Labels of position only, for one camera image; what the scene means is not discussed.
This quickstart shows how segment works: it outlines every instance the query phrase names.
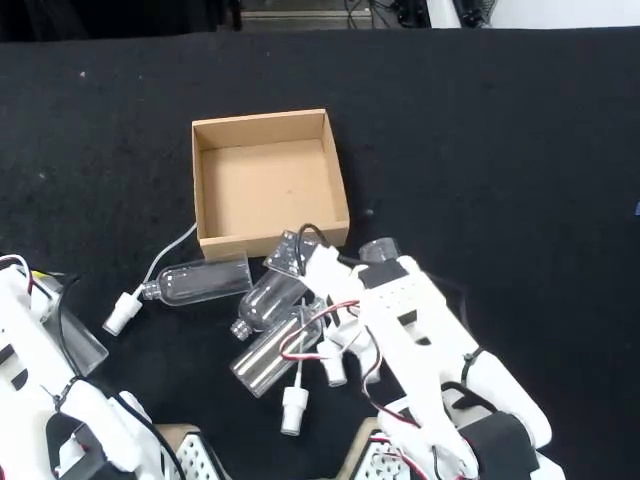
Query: open cardboard box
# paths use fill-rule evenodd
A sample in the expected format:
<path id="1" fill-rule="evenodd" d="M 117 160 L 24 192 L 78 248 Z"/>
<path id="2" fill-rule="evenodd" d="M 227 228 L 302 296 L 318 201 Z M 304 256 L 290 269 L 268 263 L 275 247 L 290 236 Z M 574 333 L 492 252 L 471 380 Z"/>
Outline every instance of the open cardboard box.
<path id="1" fill-rule="evenodd" d="M 193 122 L 198 241 L 205 258 L 269 255 L 283 230 L 344 245 L 349 211 L 325 110 Z"/>

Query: black fabric surface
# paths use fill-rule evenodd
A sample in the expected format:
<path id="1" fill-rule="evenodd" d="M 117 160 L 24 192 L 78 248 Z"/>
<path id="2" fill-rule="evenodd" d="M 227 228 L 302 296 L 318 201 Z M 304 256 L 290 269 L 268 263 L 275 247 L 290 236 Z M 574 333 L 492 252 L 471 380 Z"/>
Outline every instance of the black fabric surface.
<path id="1" fill-rule="evenodd" d="M 347 251 L 393 235 L 465 285 L 479 341 L 551 421 L 548 455 L 569 478 L 626 478 L 640 400 L 638 48 L 633 29 L 0 45 L 0 249 L 82 273 L 69 300 L 111 352 L 99 377 L 156 422 L 199 425 L 234 478 L 332 476 L 374 412 L 357 382 L 330 389 L 312 365 L 302 435 L 281 436 L 281 388 L 257 401 L 228 368 L 245 348 L 228 331 L 237 299 L 149 303 L 118 339 L 100 328 L 193 221 L 192 120 L 327 107 Z M 165 265 L 198 252 L 191 239 Z M 374 393 L 390 400 L 383 374 Z"/>

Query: white robotic hand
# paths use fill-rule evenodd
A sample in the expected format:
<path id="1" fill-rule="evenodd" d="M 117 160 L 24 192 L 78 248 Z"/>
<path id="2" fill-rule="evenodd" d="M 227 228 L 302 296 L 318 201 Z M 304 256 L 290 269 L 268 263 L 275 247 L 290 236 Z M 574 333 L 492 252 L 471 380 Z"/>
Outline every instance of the white robotic hand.
<path id="1" fill-rule="evenodd" d="M 349 350 L 363 372 L 381 355 L 404 390 L 401 403 L 378 408 L 381 428 L 407 463 L 436 480 L 564 480 L 562 469 L 536 451 L 551 440 L 544 413 L 479 347 L 415 260 L 347 271 L 337 257 L 333 247 L 319 245 L 302 280 L 328 304 L 359 300 L 332 315 L 325 336 L 343 347 L 366 328 Z"/>

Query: black wire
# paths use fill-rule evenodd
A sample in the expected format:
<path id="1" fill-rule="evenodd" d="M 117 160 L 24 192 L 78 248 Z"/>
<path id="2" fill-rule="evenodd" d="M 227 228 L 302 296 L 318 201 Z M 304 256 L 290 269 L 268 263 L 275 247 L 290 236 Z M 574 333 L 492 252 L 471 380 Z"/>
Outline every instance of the black wire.
<path id="1" fill-rule="evenodd" d="M 64 354 L 64 357 L 67 359 L 67 362 L 69 363 L 69 366 L 71 367 L 71 369 L 74 371 L 74 373 L 76 375 L 75 379 L 72 379 L 72 382 L 69 383 L 69 389 L 73 385 L 73 383 L 75 383 L 76 380 L 81 379 L 81 380 L 84 380 L 85 382 L 93 385 L 93 387 L 97 388 L 98 390 L 102 391 L 103 393 L 105 393 L 105 391 L 104 391 L 105 389 L 98 387 L 93 382 L 89 382 L 86 378 L 83 377 L 82 372 L 80 371 L 80 368 L 78 367 L 78 363 L 73 358 L 73 355 L 71 355 L 71 352 L 69 351 L 69 347 L 67 346 L 67 342 L 66 342 L 66 340 L 64 338 L 64 329 L 62 327 L 62 311 L 64 310 L 64 301 L 67 298 L 69 290 L 71 290 L 71 287 L 73 287 L 73 285 L 75 285 L 78 282 L 78 280 L 80 280 L 80 277 L 79 276 L 75 276 L 64 285 L 63 290 L 62 290 L 62 292 L 60 292 L 60 296 L 58 297 L 58 302 L 57 302 L 57 306 L 56 306 L 56 315 L 57 315 L 58 329 L 59 329 L 58 332 L 60 334 L 60 349 L 62 350 L 62 353 Z M 171 461 L 173 462 L 174 467 L 178 471 L 178 475 L 180 476 L 180 480 L 186 480 L 187 477 L 184 474 L 184 471 L 182 470 L 182 466 L 180 465 L 180 461 L 178 460 L 178 457 L 176 457 L 176 454 L 173 452 L 173 449 L 171 448 L 171 446 L 169 445 L 167 440 L 162 436 L 162 434 L 160 432 L 158 432 L 156 427 L 154 427 L 151 422 L 149 422 L 140 413 L 138 413 L 137 410 L 135 410 L 131 405 L 129 405 L 120 396 L 120 394 L 118 394 L 118 395 L 109 395 L 109 396 L 111 396 L 116 402 L 118 402 L 122 406 L 122 408 L 124 408 L 127 412 L 129 412 L 129 414 L 132 417 L 134 417 L 136 420 L 138 420 L 142 425 L 144 425 L 147 428 L 147 430 L 149 430 L 151 432 L 151 434 L 154 437 L 156 437 L 158 442 L 160 442 L 160 445 L 162 445 L 162 447 L 167 451 L 167 454 L 171 458 Z M 64 403 L 65 399 L 66 399 L 66 395 L 65 395 L 65 398 L 62 398 L 61 401 L 58 402 L 57 409 L 59 409 L 62 406 L 62 403 Z"/>
<path id="2" fill-rule="evenodd" d="M 327 240 L 327 237 L 324 235 L 324 233 L 322 233 L 322 230 L 320 230 L 313 223 L 305 223 L 298 229 L 298 237 L 296 238 L 296 243 L 294 245 L 294 255 L 296 257 L 296 262 L 298 263 L 298 271 L 300 272 L 300 276 L 302 277 L 304 277 L 305 274 L 307 273 L 307 269 L 306 269 L 305 262 L 302 261 L 302 254 L 300 253 L 300 244 L 302 243 L 302 237 L 304 235 L 304 232 L 306 232 L 307 230 L 313 230 L 313 232 L 320 239 L 320 243 L 323 246 L 328 247 L 330 245 L 329 240 Z"/>
<path id="3" fill-rule="evenodd" d="M 353 28 L 356 30 L 358 30 L 358 25 L 356 24 L 356 21 L 353 18 L 353 12 L 356 8 L 360 6 L 361 3 L 362 3 L 362 0 L 357 0 L 356 3 L 353 5 L 353 7 L 351 7 L 350 9 L 347 9 L 347 23 L 350 20 L 351 24 L 353 25 Z"/>
<path id="4" fill-rule="evenodd" d="M 375 401 L 371 397 L 370 393 L 367 393 L 367 386 L 366 386 L 367 385 L 366 384 L 367 377 L 369 377 L 369 375 L 371 375 L 375 371 L 376 366 L 380 363 L 381 357 L 382 357 L 382 351 L 380 351 L 380 345 L 378 345 L 378 341 L 376 340 L 376 337 L 373 336 L 373 333 L 371 332 L 369 327 L 364 327 L 364 328 L 367 331 L 367 333 L 369 334 L 369 336 L 371 337 L 371 341 L 373 342 L 373 346 L 376 349 L 376 361 L 371 366 L 371 368 L 369 368 L 369 370 L 367 370 L 367 372 L 362 376 L 362 384 L 361 384 L 362 393 L 365 394 L 365 396 L 367 397 L 367 400 L 369 400 L 369 403 L 371 403 L 371 405 L 373 405 L 376 410 L 384 412 L 384 413 L 386 413 L 388 415 L 391 415 L 396 420 L 400 420 L 401 422 L 408 423 L 409 425 L 413 425 L 414 427 L 420 428 L 420 425 L 418 425 L 418 423 L 415 420 L 413 420 L 413 419 L 411 419 L 409 417 L 405 417 L 401 413 L 394 412 L 393 410 L 385 407 L 381 403 L 378 403 L 377 401 Z"/>
<path id="5" fill-rule="evenodd" d="M 338 260 L 340 260 L 342 263 L 346 263 L 347 265 L 367 265 L 369 267 L 376 265 L 380 262 L 371 262 L 369 260 L 360 260 L 359 258 L 351 258 L 351 257 L 347 257 L 346 255 L 338 255 Z"/>
<path id="6" fill-rule="evenodd" d="M 391 25 L 389 25 L 389 22 L 387 22 L 387 19 L 386 19 L 386 18 L 384 18 L 384 16 L 383 16 L 379 11 L 378 11 L 378 8 L 375 6 L 375 5 L 376 5 L 376 3 L 377 3 L 377 2 L 374 2 L 374 3 L 371 5 L 371 11 L 372 11 L 372 13 L 375 13 L 376 15 L 378 15 L 378 18 L 379 18 L 380 20 L 382 20 L 382 23 L 384 23 L 385 27 L 387 27 L 387 28 L 389 28 L 389 29 L 390 29 L 390 28 L 391 28 Z"/>
<path id="7" fill-rule="evenodd" d="M 371 14 L 371 30 L 376 29 L 376 18 L 373 16 L 373 11 L 375 7 L 373 6 L 374 0 L 369 0 L 369 13 Z"/>
<path id="8" fill-rule="evenodd" d="M 440 472 L 438 471 L 438 451 L 435 445 L 431 447 L 431 451 L 433 452 L 433 473 L 436 475 L 437 480 L 442 480 Z"/>
<path id="9" fill-rule="evenodd" d="M 178 475 L 180 476 L 180 480 L 187 480 L 187 476 L 184 474 L 184 470 L 182 470 L 182 466 L 180 465 L 180 460 L 178 460 L 178 457 L 173 452 L 173 449 L 171 448 L 171 445 L 169 445 L 169 442 L 167 442 L 167 440 L 162 436 L 162 434 L 158 431 L 158 429 L 149 420 L 144 418 L 144 416 L 141 413 L 139 413 L 135 408 L 133 408 L 131 405 L 129 405 L 120 396 L 120 394 L 113 396 L 113 399 L 116 402 L 118 402 L 120 404 L 120 406 L 122 408 L 124 408 L 129 413 L 129 415 L 131 415 L 133 418 L 138 420 L 142 425 L 144 425 L 146 427 L 147 430 L 149 430 L 151 432 L 151 434 L 154 437 L 156 437 L 158 442 L 160 442 L 160 445 L 162 445 L 162 447 L 167 452 L 167 455 L 169 455 L 169 457 L 171 458 L 171 461 L 173 462 L 174 467 L 178 471 Z"/>
<path id="10" fill-rule="evenodd" d="M 73 355 L 69 351 L 69 347 L 67 346 L 67 341 L 64 338 L 64 328 L 62 326 L 62 312 L 64 311 L 64 302 L 68 297 L 69 291 L 71 288 L 80 280 L 79 276 L 74 276 L 69 280 L 63 287 L 60 292 L 60 296 L 58 297 L 58 302 L 56 303 L 56 319 L 58 321 L 58 334 L 60 336 L 60 350 L 62 350 L 62 354 L 64 358 L 67 359 L 67 363 L 73 370 L 73 373 L 81 377 L 82 372 L 80 371 L 80 367 L 78 366 L 78 362 L 76 362 Z"/>
<path id="11" fill-rule="evenodd" d="M 344 0 L 344 10 L 345 12 L 347 12 L 347 28 L 351 29 L 351 28 L 355 28 L 356 30 L 358 29 L 358 27 L 355 25 L 354 21 L 353 21 L 353 17 L 351 16 L 351 14 L 349 13 L 349 3 L 348 0 Z"/>

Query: white bottle cap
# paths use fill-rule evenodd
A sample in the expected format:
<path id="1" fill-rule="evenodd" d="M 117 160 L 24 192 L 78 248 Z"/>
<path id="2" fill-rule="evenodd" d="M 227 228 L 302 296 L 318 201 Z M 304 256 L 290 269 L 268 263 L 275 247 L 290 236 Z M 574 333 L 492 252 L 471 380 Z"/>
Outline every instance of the white bottle cap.
<path id="1" fill-rule="evenodd" d="M 102 325 L 107 332 L 117 337 L 124 326 L 129 323 L 142 308 L 142 303 L 133 295 L 124 292 L 113 307 L 113 312 Z"/>
<path id="2" fill-rule="evenodd" d="M 280 433 L 297 437 L 300 435 L 302 414 L 307 408 L 309 392 L 300 387 L 287 387 L 282 396 L 282 425 Z"/>
<path id="3" fill-rule="evenodd" d="M 327 380 L 330 387 L 339 387 L 347 383 L 347 375 L 344 373 L 344 365 L 342 363 L 342 355 L 340 347 L 331 341 L 322 341 L 317 347 L 318 353 L 323 357 L 331 357 L 329 360 L 322 360 L 325 372 L 327 372 Z"/>

